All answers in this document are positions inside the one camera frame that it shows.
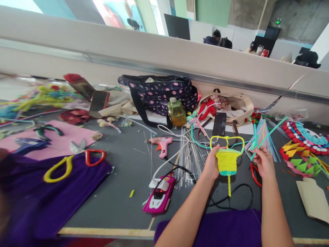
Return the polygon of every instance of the pink glue gun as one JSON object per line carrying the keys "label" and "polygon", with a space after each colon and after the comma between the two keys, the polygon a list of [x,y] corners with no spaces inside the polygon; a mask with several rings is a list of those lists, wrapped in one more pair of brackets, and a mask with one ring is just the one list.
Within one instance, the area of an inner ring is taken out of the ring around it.
{"label": "pink glue gun", "polygon": [[148,140],[151,144],[158,144],[157,151],[161,149],[159,157],[164,159],[168,155],[168,144],[173,142],[172,137],[155,137]]}

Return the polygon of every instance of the navy polka dot bag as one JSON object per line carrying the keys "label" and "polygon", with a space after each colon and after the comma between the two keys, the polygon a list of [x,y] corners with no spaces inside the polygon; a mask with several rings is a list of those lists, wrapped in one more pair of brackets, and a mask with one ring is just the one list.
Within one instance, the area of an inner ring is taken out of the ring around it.
{"label": "navy polka dot bag", "polygon": [[187,77],[122,75],[118,82],[130,88],[139,115],[146,124],[152,127],[156,127],[158,123],[150,122],[147,119],[146,109],[167,116],[167,125],[169,128],[172,127],[167,106],[170,97],[180,100],[186,112],[193,111],[197,105],[198,91]]}

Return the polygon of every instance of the table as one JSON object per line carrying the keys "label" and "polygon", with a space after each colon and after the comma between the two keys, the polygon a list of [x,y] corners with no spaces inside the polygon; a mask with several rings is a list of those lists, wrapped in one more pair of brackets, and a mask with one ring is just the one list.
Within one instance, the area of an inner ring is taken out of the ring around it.
{"label": "table", "polygon": [[[48,121],[57,119],[56,114],[46,115],[42,120]],[[148,199],[151,189],[148,184],[154,171],[164,162],[159,158],[157,146],[144,143],[145,140],[153,137],[147,129],[134,124],[132,127],[121,128],[119,134],[114,128],[101,128],[96,120],[92,119],[84,124],[84,128],[100,131],[104,137],[98,140],[94,149],[107,151],[107,161],[115,166],[114,172],[94,191],[87,201],[79,208],[72,218],[59,231],[64,237],[104,237],[104,238],[130,238],[130,239],[153,239],[156,225],[164,220],[173,217],[178,208],[187,198],[192,187],[174,189],[171,204],[166,214],[152,218],[142,211],[142,203]],[[158,133],[164,132],[151,128]],[[179,129],[173,132],[180,134]],[[241,134],[245,141],[252,136]],[[273,142],[277,149],[286,144],[289,139],[279,131],[272,134]],[[168,157],[171,157],[179,149],[179,142],[173,142],[168,148]],[[207,151],[202,150],[202,154],[207,156]],[[329,163],[329,157],[322,160]],[[237,160],[237,174],[231,177],[232,189],[241,183],[251,186],[254,198],[251,208],[261,209],[261,189],[255,184],[250,174],[249,159],[244,153]],[[282,197],[284,211],[295,243],[301,244],[329,244],[329,226],[316,219],[307,217],[304,206],[300,199],[296,180],[301,180],[300,176],[294,177],[289,174],[284,161],[275,164],[276,175]],[[158,177],[164,175],[172,169],[168,164],[158,173]],[[328,179],[320,173],[316,177],[318,185],[325,189],[325,194],[329,200]],[[135,190],[132,198],[129,198],[132,190]],[[212,198],[218,201],[227,196],[227,179],[219,177]],[[251,194],[249,189],[241,187],[231,197],[231,207],[240,210],[246,209],[250,203]],[[206,212],[218,212],[216,207],[207,208]]]}

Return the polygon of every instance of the wooden table edge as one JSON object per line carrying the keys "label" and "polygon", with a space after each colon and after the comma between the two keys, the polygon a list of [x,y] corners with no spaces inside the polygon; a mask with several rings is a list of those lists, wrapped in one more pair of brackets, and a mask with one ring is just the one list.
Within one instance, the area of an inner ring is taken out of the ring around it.
{"label": "wooden table edge", "polygon": [[[79,237],[108,237],[108,238],[140,238],[153,239],[155,231],[148,229],[117,229],[117,228],[79,228],[63,227],[58,234],[63,236]],[[295,244],[322,244],[328,245],[329,239],[293,238]]]}

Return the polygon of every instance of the yellow loop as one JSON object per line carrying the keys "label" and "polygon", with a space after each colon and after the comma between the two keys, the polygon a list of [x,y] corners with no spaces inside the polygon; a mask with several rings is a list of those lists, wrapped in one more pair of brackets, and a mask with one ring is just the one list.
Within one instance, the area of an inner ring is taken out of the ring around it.
{"label": "yellow loop", "polygon": [[212,149],[212,139],[213,138],[221,138],[221,139],[225,139],[226,140],[226,142],[227,142],[227,145],[226,145],[226,147],[227,148],[229,148],[229,139],[236,139],[236,138],[238,138],[238,139],[241,139],[242,140],[242,149],[241,149],[241,153],[243,153],[243,149],[244,149],[244,139],[242,138],[242,137],[228,137],[228,136],[225,136],[225,137],[220,137],[220,136],[212,136],[211,138],[210,138],[210,149]]}
{"label": "yellow loop", "polygon": [[[59,181],[62,181],[63,179],[67,178],[71,171],[72,171],[72,158],[74,157],[74,155],[71,155],[71,156],[67,156],[67,157],[64,157],[59,163],[57,163],[56,165],[54,165],[52,168],[50,168],[44,175],[44,181],[46,183],[56,183],[56,182],[59,182]],[[56,170],[58,167],[60,167],[62,164],[64,164],[66,162],[66,172],[63,176],[59,177],[59,178],[56,178],[56,179],[52,179],[50,178],[52,172],[54,170]]]}

